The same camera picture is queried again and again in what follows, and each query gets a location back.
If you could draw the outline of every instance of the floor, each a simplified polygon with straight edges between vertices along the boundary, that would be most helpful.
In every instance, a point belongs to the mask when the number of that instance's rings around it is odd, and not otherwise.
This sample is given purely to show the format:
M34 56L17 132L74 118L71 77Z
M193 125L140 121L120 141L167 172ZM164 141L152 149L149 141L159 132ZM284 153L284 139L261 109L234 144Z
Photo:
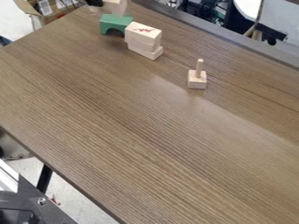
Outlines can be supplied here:
M43 166L38 159L30 157L7 163L32 184L37 184L38 175ZM50 199L54 196L61 210L67 213L79 224L118 223L71 185L67 184L67 182L56 173L52 176L46 196Z
M17 40L32 32L31 19L13 0L0 1L0 36Z

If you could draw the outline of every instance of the cardboard box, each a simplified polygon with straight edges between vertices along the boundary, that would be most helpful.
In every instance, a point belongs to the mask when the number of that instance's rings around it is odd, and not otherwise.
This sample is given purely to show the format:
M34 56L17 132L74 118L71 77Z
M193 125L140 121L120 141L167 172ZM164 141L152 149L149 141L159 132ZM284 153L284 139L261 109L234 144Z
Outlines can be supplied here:
M63 1L64 3L61 3L60 0L14 0L20 10L30 15L33 30L37 30L75 10L73 7L73 3L74 5L77 3L75 0Z

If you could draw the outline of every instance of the red logo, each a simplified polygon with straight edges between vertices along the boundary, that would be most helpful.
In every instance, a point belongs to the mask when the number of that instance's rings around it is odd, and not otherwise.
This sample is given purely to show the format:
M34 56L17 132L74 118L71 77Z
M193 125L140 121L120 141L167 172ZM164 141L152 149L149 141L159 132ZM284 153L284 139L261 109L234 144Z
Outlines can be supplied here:
M155 29L149 30L149 29L134 29L133 31L140 31L140 32L152 32Z

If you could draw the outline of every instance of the stacked wooden blocks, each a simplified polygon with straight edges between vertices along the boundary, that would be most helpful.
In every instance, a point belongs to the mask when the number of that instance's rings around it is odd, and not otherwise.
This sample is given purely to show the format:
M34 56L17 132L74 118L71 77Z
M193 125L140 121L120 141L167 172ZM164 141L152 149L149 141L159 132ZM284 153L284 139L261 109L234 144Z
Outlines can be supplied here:
M102 0L103 9L111 11L116 17L122 17L128 8L128 0Z
M156 60L163 54L161 37L161 30L137 22L132 22L125 29L128 49L151 60Z

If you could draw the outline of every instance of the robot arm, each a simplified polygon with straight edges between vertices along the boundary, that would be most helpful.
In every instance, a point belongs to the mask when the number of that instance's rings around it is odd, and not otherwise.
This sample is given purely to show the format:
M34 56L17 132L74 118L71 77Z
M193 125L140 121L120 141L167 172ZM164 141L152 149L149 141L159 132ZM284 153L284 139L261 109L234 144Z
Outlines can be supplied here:
M87 4L90 6L98 6L98 7L103 6L102 0L86 0L86 1L87 1Z

